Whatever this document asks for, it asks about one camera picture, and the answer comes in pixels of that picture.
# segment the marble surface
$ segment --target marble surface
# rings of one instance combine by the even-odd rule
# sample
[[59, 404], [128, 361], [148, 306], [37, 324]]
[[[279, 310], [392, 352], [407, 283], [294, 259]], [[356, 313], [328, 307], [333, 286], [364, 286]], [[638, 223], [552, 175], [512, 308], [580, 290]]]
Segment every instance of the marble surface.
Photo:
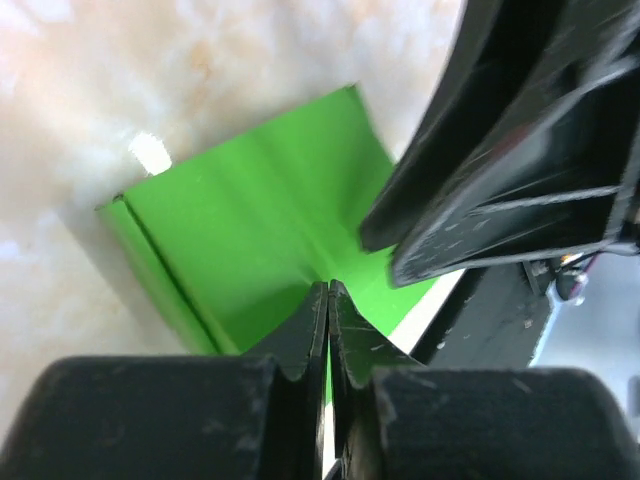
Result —
[[0, 0], [0, 439], [56, 358], [184, 351], [95, 206], [355, 82], [399, 156], [462, 9], [461, 0]]

